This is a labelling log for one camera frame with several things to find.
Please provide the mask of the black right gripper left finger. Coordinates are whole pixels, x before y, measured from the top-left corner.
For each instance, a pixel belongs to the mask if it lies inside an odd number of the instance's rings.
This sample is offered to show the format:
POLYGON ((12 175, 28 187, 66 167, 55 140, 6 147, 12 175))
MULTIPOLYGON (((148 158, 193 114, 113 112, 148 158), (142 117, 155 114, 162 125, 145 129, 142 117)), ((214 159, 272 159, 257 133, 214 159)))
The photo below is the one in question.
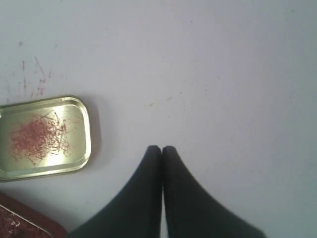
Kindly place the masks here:
POLYGON ((133 176, 113 200, 70 238, 158 238, 162 212, 162 160, 149 146, 133 176))

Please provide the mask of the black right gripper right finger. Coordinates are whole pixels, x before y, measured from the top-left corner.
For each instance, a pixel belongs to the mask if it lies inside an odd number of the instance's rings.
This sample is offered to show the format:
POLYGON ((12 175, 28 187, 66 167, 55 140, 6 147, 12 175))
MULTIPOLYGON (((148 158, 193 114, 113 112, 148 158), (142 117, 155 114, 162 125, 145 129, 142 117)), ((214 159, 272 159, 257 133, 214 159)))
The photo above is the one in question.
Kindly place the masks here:
POLYGON ((265 234, 217 202, 195 180, 177 150, 162 150, 163 193, 171 238, 264 238, 265 234))

